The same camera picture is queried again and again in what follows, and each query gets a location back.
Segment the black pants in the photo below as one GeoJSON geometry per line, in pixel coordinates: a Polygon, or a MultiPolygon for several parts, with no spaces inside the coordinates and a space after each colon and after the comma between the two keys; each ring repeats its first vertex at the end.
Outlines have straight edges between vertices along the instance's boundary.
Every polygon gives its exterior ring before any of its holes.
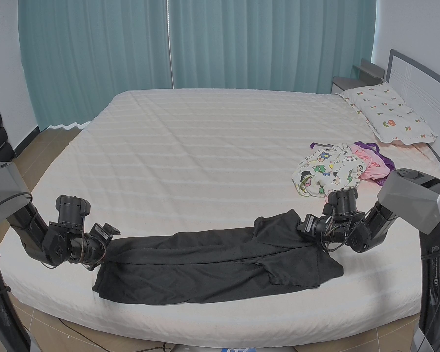
{"type": "Polygon", "coordinates": [[[343,267],[297,233],[292,209],[254,227],[119,238],[93,287],[127,304],[209,303],[315,288],[343,267]]]}

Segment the white pillow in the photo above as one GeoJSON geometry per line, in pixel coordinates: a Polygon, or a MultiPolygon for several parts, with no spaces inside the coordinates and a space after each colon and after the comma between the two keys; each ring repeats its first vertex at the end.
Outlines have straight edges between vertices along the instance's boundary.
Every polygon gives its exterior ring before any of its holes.
{"type": "Polygon", "coordinates": [[[384,143],[434,142],[437,135],[388,83],[357,87],[339,94],[363,116],[384,143]]]}

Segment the white headboard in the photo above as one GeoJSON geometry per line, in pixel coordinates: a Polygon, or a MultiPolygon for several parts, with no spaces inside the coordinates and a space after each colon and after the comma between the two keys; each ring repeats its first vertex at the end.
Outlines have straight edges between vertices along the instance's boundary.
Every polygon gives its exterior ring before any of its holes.
{"type": "Polygon", "coordinates": [[[440,160],[440,75],[410,57],[391,50],[386,81],[438,134],[429,147],[440,160]]]}

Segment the curtain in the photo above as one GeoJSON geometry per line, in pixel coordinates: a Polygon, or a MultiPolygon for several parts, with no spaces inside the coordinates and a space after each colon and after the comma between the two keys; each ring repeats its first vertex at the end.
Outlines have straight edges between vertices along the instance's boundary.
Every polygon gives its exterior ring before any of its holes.
{"type": "Polygon", "coordinates": [[[174,87],[329,93],[370,60],[376,0],[168,0],[174,87]]]}
{"type": "Polygon", "coordinates": [[[172,87],[166,0],[19,0],[18,21],[41,129],[92,120],[123,91],[172,87]]]}

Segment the mattress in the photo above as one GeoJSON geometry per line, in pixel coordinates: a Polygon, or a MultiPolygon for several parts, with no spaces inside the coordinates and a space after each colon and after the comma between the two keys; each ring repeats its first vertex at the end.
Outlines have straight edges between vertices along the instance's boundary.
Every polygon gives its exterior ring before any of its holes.
{"type": "MultiPolygon", "coordinates": [[[[341,97],[282,91],[127,91],[50,165],[33,191],[46,222],[55,199],[91,203],[86,218],[121,237],[252,226],[258,216],[294,208],[321,215],[324,199],[299,196],[291,175],[311,142],[375,142],[365,120],[341,97]]],[[[381,144],[396,167],[440,177],[424,145],[381,144]]],[[[380,187],[362,181],[358,208],[380,187]]],[[[0,266],[13,294],[43,312],[126,337],[207,347],[299,345],[350,336],[416,314],[420,308],[418,231],[397,220],[385,242],[358,254],[332,253],[344,275],[320,288],[239,301],[147,306],[100,299],[97,270],[29,258],[9,230],[0,266]]]]}

